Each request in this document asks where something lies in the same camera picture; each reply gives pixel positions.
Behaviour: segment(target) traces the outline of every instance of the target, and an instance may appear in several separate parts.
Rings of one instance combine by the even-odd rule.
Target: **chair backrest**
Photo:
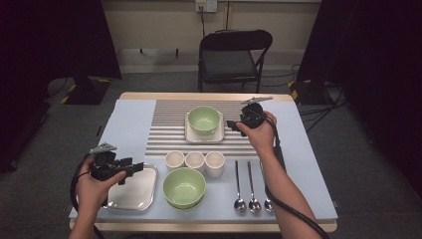
[[[221,30],[205,36],[200,51],[268,51],[273,36],[264,30]]]

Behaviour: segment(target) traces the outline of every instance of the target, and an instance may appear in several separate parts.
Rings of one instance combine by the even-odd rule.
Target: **green bowl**
[[[188,114],[190,127],[196,134],[210,135],[220,124],[220,113],[212,107],[197,107]]]
[[[170,205],[178,209],[189,209],[201,201],[206,182],[199,171],[180,167],[167,174],[162,189]]]

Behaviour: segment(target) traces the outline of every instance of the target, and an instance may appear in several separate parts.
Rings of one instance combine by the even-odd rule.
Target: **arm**
[[[77,194],[79,199],[78,217],[72,229],[70,239],[93,238],[94,224],[97,213],[106,200],[108,190],[124,179],[126,172],[122,171],[107,181],[98,181],[84,172],[90,171],[91,160],[87,160],[81,168],[80,178],[77,184]]]
[[[273,122],[277,122],[277,119],[272,114],[268,112],[265,112],[265,114]],[[237,122],[236,126],[245,133],[252,147],[260,157],[267,186],[272,194],[311,220],[316,221],[306,199],[280,166],[274,155],[274,132],[270,124],[264,121],[259,127],[253,129],[248,128],[241,122]],[[320,238],[308,224],[295,215],[277,206],[275,203],[273,203],[273,206],[284,238]]]

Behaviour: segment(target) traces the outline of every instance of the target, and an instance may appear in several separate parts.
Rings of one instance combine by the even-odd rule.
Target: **black folding chair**
[[[199,46],[198,89],[203,83],[256,82],[260,90],[264,57],[273,37],[264,30],[222,30],[205,36]],[[261,52],[254,60],[252,51]]]

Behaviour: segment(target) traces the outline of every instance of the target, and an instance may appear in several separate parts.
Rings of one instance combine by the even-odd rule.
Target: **gray carpet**
[[[271,71],[264,75],[288,74]],[[292,76],[265,78],[282,85]],[[54,94],[44,123],[18,159],[18,170],[0,174],[0,238],[66,238],[69,186],[81,157],[99,143],[114,102],[123,92],[197,92],[196,73],[126,74],[112,81],[100,106],[60,105],[72,80],[53,81]],[[254,85],[205,85],[205,92],[253,93]],[[331,95],[339,95],[330,88]],[[288,94],[286,86],[261,93]],[[325,106],[299,106],[302,113]],[[303,115],[310,128],[316,115]],[[309,131],[311,145],[332,200],[338,229],[331,238],[422,238],[422,203],[401,173],[371,144],[363,122],[348,106],[337,108]],[[104,232],[105,238],[144,238],[143,234]],[[281,238],[279,234],[203,234],[202,238]],[[198,234],[147,234],[148,238],[198,238]]]

